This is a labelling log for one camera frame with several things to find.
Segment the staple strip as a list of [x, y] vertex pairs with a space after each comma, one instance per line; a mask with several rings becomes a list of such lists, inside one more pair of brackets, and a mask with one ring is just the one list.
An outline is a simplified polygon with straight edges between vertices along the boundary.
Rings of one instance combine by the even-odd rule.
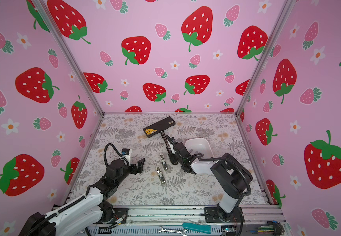
[[157, 175], [161, 181], [161, 184], [165, 184], [165, 177], [159, 167], [156, 168]]
[[164, 155], [163, 154], [160, 154], [160, 160], [161, 160], [161, 164], [162, 164], [162, 167], [164, 170], [168, 170], [168, 165], [165, 161], [165, 158], [164, 158]]

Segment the black stapler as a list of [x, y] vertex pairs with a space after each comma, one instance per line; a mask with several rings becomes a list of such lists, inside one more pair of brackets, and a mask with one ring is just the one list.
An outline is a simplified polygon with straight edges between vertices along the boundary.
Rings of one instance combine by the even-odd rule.
[[165, 130], [168, 128], [175, 126], [175, 121], [172, 117], [166, 117], [150, 126], [147, 126], [143, 129], [144, 133], [146, 134], [147, 138], [151, 138], [156, 134], [161, 134], [162, 139], [165, 142], [166, 150], [168, 153], [168, 158], [173, 165], [178, 164], [178, 160], [175, 157], [175, 152], [173, 151], [170, 142], [168, 140], [167, 135], [165, 134]]

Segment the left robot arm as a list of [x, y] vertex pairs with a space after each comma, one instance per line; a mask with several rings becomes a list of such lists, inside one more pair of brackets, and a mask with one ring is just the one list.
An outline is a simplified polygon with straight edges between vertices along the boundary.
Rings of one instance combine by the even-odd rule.
[[78, 198], [46, 214], [35, 213], [21, 229], [20, 236], [74, 236], [89, 225], [113, 219], [113, 206], [107, 202], [129, 174], [143, 172], [145, 159], [127, 165], [116, 159], [107, 165], [105, 174]]

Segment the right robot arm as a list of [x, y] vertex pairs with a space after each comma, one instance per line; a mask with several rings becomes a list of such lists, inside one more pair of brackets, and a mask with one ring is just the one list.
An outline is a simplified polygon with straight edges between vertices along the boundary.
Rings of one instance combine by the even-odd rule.
[[165, 138], [172, 164], [180, 164], [188, 174], [213, 175], [224, 191], [218, 205], [205, 210], [206, 221], [244, 222], [239, 205], [244, 197], [251, 195], [252, 174], [229, 153], [215, 157], [204, 138], [190, 139], [186, 143], [177, 142], [169, 136]]

